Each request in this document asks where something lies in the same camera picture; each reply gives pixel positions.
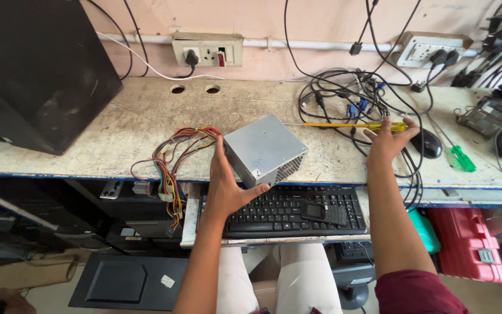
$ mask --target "keyboard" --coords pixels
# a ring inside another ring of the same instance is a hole
[[[201,189],[200,215],[206,205],[207,187]],[[301,218],[303,201],[341,207],[347,213],[344,225],[325,224]],[[365,234],[365,219],[352,187],[276,185],[230,215],[224,239],[283,238]]]
[[[334,251],[337,261],[368,260],[369,258],[373,260],[373,248],[371,242],[367,241],[334,243]]]

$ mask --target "black mouse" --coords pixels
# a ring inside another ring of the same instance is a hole
[[[422,153],[422,132],[424,141],[423,156],[429,159],[435,159],[441,156],[441,153],[443,151],[441,140],[435,134],[427,131],[426,129],[422,129],[420,133],[417,133],[410,140],[415,149],[417,149],[419,153]]]

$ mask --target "white electrical conduit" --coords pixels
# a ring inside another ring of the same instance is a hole
[[[101,40],[111,40],[115,39],[122,41],[123,37],[121,34],[116,33],[99,33]],[[127,41],[129,42],[139,42],[135,35],[125,35]],[[153,44],[166,44],[171,45],[171,36],[162,35],[141,35],[145,43]],[[350,50],[352,48],[353,42],[332,42],[332,41],[306,41],[306,40],[290,40],[289,45],[292,49],[313,49],[313,50]],[[388,52],[392,47],[392,44],[378,44],[379,50],[381,52]],[[260,48],[287,48],[286,40],[283,39],[243,39],[243,47],[260,47]],[[393,52],[401,51],[402,45],[396,45]],[[361,46],[361,51],[376,51],[375,45],[368,42],[364,42]],[[464,56],[475,56],[478,54],[476,49],[467,49]]]

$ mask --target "wall socket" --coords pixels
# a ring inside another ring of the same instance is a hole
[[[197,67],[241,67],[243,65],[243,37],[239,34],[175,33],[173,53],[180,67],[189,67],[185,57],[193,50]]]
[[[432,32],[405,32],[402,37],[402,50],[392,55],[392,60],[400,67],[430,68],[429,58],[439,49],[456,50],[460,60],[474,42],[465,35]]]

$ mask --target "forearm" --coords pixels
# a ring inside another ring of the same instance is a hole
[[[205,209],[173,314],[214,314],[218,293],[218,262],[225,219]]]
[[[436,273],[433,262],[405,211],[390,165],[368,165],[367,191],[377,278],[400,270]]]

